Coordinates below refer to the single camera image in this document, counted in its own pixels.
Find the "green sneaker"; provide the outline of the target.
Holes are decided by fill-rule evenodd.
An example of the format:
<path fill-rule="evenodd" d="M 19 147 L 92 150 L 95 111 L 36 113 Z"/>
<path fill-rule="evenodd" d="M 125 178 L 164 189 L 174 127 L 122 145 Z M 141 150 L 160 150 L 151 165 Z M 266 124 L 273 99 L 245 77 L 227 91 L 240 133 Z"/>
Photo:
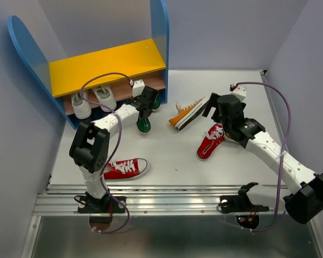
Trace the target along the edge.
<path fill-rule="evenodd" d="M 148 118 L 143 118 L 136 122 L 136 127 L 139 133 L 147 134 L 151 130 L 151 123 Z"/>
<path fill-rule="evenodd" d="M 159 97 L 157 97 L 157 99 L 152 105 L 152 112 L 157 112 L 160 109 L 160 106 L 161 106 L 161 100 Z"/>

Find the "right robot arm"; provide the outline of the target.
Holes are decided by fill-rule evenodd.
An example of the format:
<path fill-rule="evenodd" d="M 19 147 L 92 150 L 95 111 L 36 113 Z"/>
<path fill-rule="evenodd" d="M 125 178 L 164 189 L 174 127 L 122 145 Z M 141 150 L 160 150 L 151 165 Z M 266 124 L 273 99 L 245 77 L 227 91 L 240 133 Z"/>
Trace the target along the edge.
<path fill-rule="evenodd" d="M 281 176 L 285 189 L 266 187 L 255 182 L 240 188 L 236 195 L 221 197 L 221 213 L 266 212 L 270 208 L 282 210 L 300 224 L 308 223 L 323 210 L 323 173 L 303 166 L 270 136 L 258 121 L 244 116 L 245 103 L 236 96 L 212 93 L 203 112 L 223 126 L 224 132 L 255 154 L 272 171 Z"/>

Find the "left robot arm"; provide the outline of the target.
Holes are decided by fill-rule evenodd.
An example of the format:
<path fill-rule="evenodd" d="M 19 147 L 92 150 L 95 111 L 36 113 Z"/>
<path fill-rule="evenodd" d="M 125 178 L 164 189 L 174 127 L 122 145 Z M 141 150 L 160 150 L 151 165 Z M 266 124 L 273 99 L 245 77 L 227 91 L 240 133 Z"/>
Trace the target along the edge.
<path fill-rule="evenodd" d="M 78 213 L 105 213 L 110 208 L 117 213 L 124 212 L 107 194 L 105 181 L 137 179 L 149 171 L 150 164 L 143 158 L 110 161 L 109 140 L 121 135 L 123 128 L 148 118 L 157 97 L 157 90 L 145 86 L 140 95 L 129 98 L 115 113 L 94 122 L 80 123 L 69 150 L 86 184 L 85 194 L 75 198 Z"/>

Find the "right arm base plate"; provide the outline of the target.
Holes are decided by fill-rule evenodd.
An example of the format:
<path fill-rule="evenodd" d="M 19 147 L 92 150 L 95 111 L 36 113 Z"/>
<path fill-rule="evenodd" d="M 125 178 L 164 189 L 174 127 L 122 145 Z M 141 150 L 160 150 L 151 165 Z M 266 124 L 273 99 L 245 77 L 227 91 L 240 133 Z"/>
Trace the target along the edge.
<path fill-rule="evenodd" d="M 254 205 L 246 196 L 225 195 L 220 197 L 217 210 L 223 214 L 232 212 L 268 212 L 269 207 Z"/>

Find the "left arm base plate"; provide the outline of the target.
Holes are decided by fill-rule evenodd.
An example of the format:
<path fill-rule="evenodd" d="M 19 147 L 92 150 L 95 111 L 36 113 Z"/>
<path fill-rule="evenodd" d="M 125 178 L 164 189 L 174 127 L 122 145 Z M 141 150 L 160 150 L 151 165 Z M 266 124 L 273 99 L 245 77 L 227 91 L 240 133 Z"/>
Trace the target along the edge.
<path fill-rule="evenodd" d="M 96 199 L 92 196 L 76 195 L 74 200 L 78 204 L 77 212 L 79 214 L 124 214 L 125 208 L 117 201 L 105 195 L 102 199 Z"/>

